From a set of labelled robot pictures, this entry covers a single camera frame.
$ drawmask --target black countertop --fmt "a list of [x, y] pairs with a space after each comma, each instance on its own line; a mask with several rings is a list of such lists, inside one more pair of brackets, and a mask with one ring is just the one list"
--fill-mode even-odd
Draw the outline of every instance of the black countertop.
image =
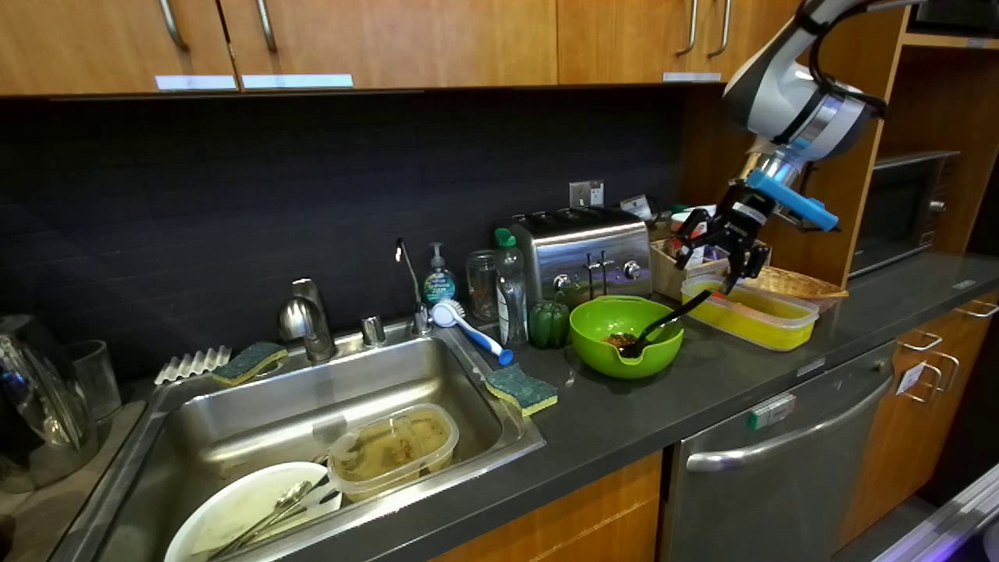
[[545, 449], [293, 559], [429, 559], [994, 288], [999, 260], [923, 254], [854, 282], [795, 352], [690, 326], [678, 361], [641, 383], [577, 370], [569, 352], [524, 349], [522, 370], [563, 388], [559, 406], [535, 418]]

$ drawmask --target green bowl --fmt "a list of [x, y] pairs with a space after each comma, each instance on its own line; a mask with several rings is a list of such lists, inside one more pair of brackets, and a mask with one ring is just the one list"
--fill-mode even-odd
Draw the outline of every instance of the green bowl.
[[573, 310], [569, 344], [595, 372], [609, 377], [652, 377], [674, 361], [683, 344], [683, 328], [674, 321], [660, 328], [637, 360], [623, 357], [613, 336], [637, 336], [665, 313], [670, 313], [670, 307], [643, 297], [598, 297]]

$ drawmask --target dishwasher handle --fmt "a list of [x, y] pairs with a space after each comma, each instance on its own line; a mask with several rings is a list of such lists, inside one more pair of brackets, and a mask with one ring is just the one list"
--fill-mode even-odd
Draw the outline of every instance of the dishwasher handle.
[[768, 469], [768, 458], [774, 453], [780, 453], [784, 446], [790, 443], [800, 443], [800, 441], [808, 441], [808, 436], [818, 436], [823, 431], [834, 431], [854, 418], [859, 418], [862, 411], [867, 411], [880, 393], [891, 388], [891, 377], [884, 377], [866, 400], [859, 400], [855, 406], [849, 406], [846, 411], [834, 416], [834, 418], [823, 418], [812, 427], [802, 427], [802, 431], [790, 431], [790, 435], [780, 435], [780, 436], [771, 436], [771, 441], [763, 441], [755, 446], [742, 446], [742, 449], [710, 449], [710, 453], [690, 453], [686, 457], [686, 471], [692, 475], [754, 475], [754, 471], [764, 471]]

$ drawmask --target microwave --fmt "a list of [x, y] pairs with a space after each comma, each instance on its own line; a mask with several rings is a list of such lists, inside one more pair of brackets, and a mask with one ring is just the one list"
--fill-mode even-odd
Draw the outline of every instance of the microwave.
[[999, 0], [919, 0], [908, 27], [931, 36], [999, 36]]
[[957, 151], [921, 151], [874, 162], [854, 279], [935, 246], [957, 158]]

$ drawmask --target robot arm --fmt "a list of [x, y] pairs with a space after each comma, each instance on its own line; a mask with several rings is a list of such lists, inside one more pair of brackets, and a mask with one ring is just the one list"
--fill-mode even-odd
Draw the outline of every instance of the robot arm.
[[837, 217], [820, 199], [792, 190], [792, 178], [815, 158], [846, 151], [884, 102], [820, 71], [823, 36], [855, 13], [904, 7], [908, 0], [802, 0], [771, 43], [764, 43], [729, 84], [724, 100], [741, 126], [755, 133], [749, 162], [730, 181], [715, 217], [692, 212], [678, 237], [683, 268], [698, 246], [729, 260], [729, 291], [755, 279], [768, 261], [758, 232], [774, 212], [792, 217], [818, 232], [834, 232]]

